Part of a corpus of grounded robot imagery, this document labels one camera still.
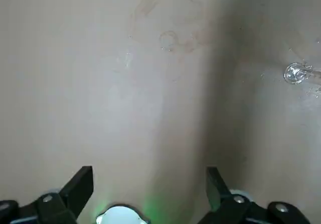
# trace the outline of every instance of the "white surface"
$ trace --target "white surface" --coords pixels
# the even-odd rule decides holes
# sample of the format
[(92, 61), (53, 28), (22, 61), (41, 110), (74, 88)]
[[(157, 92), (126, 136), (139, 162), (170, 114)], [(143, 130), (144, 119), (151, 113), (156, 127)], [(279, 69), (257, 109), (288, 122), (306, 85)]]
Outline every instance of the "white surface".
[(215, 164), (317, 223), (320, 91), (282, 75), (321, 67), (320, 4), (0, 0), (0, 199), (28, 203), (93, 165), (81, 224), (112, 202), (196, 223)]

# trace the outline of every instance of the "metal screw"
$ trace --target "metal screw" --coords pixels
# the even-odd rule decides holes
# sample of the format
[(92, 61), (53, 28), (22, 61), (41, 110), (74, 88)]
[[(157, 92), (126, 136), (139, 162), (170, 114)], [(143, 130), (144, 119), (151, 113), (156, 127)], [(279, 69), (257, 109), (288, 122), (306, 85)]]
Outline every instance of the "metal screw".
[(0, 205), (0, 210), (4, 210), (7, 209), (10, 205), (8, 203), (3, 203), (2, 205)]
[(235, 200), (237, 203), (240, 203), (240, 204), (245, 202), (244, 198), (241, 197), (240, 195), (235, 196), (235, 197), (234, 197), (234, 200)]
[(285, 205), (283, 204), (277, 204), (275, 205), (276, 209), (280, 212), (288, 212), (288, 209), (286, 208)]
[(51, 195), (47, 195), (44, 199), (43, 202), (48, 202), (52, 200), (52, 196)]

